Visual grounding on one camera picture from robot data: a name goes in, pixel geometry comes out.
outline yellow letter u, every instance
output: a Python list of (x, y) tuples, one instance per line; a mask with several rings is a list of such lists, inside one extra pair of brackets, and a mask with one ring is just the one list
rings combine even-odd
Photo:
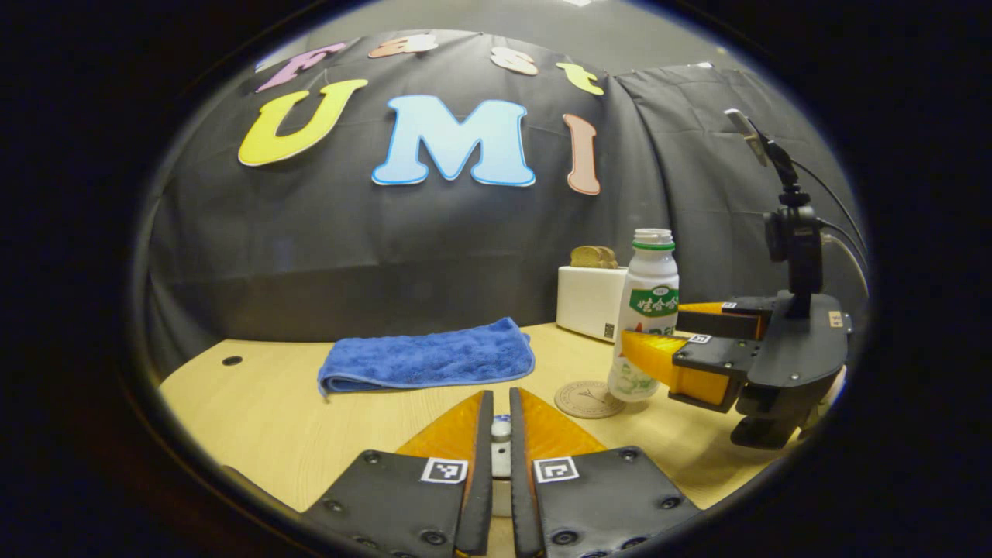
[(301, 130), (288, 136), (277, 136), (276, 130), (293, 105), (307, 97), (310, 92), (297, 91), (265, 103), (259, 110), (261, 114), (258, 119), (241, 142), (238, 161), (249, 167), (259, 167), (289, 159), (311, 147), (327, 135), (337, 123), (337, 118), (341, 115), (351, 93), (365, 85), (368, 85), (367, 79), (349, 79), (324, 86), (320, 90), (323, 99), (320, 100), (320, 106), (316, 108), (313, 118)]

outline bread slice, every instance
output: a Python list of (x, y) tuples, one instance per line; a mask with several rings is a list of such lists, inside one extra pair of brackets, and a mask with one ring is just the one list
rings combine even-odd
[(617, 257), (606, 246), (579, 246), (571, 252), (572, 267), (617, 269)]

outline table surface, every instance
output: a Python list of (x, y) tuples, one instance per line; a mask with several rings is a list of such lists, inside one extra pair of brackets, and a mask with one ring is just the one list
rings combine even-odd
[[(520, 379), (483, 385), (332, 393), (316, 375), (332, 343), (226, 340), (170, 375), (160, 392), (177, 419), (219, 465), (241, 472), (289, 507), (304, 511), (358, 454), (394, 452), (444, 411), (480, 389), (493, 391), (496, 414), (510, 412), (510, 387), (555, 404), (555, 392), (576, 380), (605, 381), (613, 344), (542, 324), (522, 328), (537, 357)], [(226, 366), (229, 356), (242, 361)], [(730, 443), (742, 418), (667, 397), (661, 386), (605, 419), (571, 418), (607, 448), (640, 446), (700, 508), (745, 484), (797, 444), (769, 452)], [(513, 556), (510, 518), (494, 517), (489, 556)]]

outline white knob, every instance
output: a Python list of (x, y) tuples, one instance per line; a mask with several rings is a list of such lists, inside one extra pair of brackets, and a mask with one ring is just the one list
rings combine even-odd
[(493, 442), (509, 442), (510, 423), (505, 420), (493, 421), (493, 427), (490, 433), (492, 434)]

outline gray wall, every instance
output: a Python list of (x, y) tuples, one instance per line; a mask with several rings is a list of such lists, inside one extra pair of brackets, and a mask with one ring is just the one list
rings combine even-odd
[(563, 0), (379, 0), (315, 24), (304, 41), (279, 49), (262, 68), (340, 41), (413, 29), (481, 31), (519, 39), (613, 75), (701, 62), (752, 70), (688, 22), (624, 0), (594, 0), (581, 7)]

